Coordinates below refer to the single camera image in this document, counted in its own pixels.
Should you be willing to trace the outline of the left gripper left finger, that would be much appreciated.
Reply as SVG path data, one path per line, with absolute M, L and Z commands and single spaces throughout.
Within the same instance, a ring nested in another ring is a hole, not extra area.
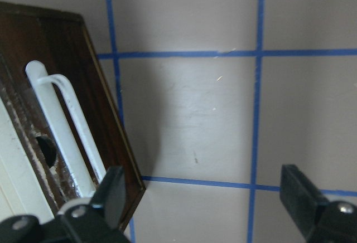
M 122 166 L 109 167 L 89 202 L 110 228 L 118 228 L 126 204 L 126 183 Z

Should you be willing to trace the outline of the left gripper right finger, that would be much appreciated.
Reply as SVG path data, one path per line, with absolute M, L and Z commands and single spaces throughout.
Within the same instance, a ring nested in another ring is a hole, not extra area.
M 303 237 L 309 237 L 329 200 L 294 164 L 281 168 L 279 197 Z

